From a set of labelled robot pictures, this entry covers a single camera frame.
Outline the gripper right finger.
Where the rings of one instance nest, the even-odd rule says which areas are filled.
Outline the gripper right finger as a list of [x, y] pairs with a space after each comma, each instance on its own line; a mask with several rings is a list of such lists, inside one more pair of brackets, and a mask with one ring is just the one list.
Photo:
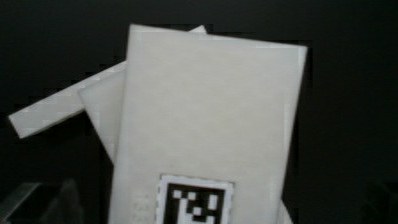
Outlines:
[[398, 224], [398, 182], [376, 182], [368, 186], [361, 224]]

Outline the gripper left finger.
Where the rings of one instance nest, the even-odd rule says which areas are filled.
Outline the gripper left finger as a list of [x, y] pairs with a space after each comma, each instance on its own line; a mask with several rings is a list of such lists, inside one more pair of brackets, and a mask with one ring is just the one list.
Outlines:
[[0, 202], [0, 224], [84, 224], [84, 207], [74, 179], [27, 182]]

